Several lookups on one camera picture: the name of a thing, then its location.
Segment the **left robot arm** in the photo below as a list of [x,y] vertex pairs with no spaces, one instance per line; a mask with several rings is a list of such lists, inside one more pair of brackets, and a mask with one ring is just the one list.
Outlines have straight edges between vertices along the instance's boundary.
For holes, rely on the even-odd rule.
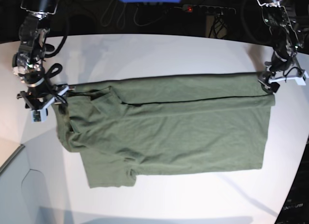
[[265,70],[258,81],[268,94],[278,91],[279,82],[294,80],[297,85],[306,85],[309,74],[302,69],[298,60],[298,50],[304,47],[306,29],[300,26],[296,17],[289,15],[287,0],[256,0],[261,7],[262,18],[271,34],[273,54],[265,62]]

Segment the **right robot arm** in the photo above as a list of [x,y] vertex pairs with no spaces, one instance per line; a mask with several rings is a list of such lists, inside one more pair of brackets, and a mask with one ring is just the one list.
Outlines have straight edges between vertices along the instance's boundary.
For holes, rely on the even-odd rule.
[[19,29],[20,45],[12,59],[12,70],[27,86],[27,91],[21,91],[17,98],[25,101],[33,122],[46,121],[48,107],[54,103],[59,104],[62,109],[68,105],[65,94],[70,89],[69,85],[51,82],[51,78],[62,72],[62,65],[55,63],[48,70],[43,66],[47,58],[60,52],[69,33],[69,26],[66,25],[58,47],[46,43],[50,31],[49,18],[56,14],[58,2],[59,0],[22,0],[20,6],[28,15]]

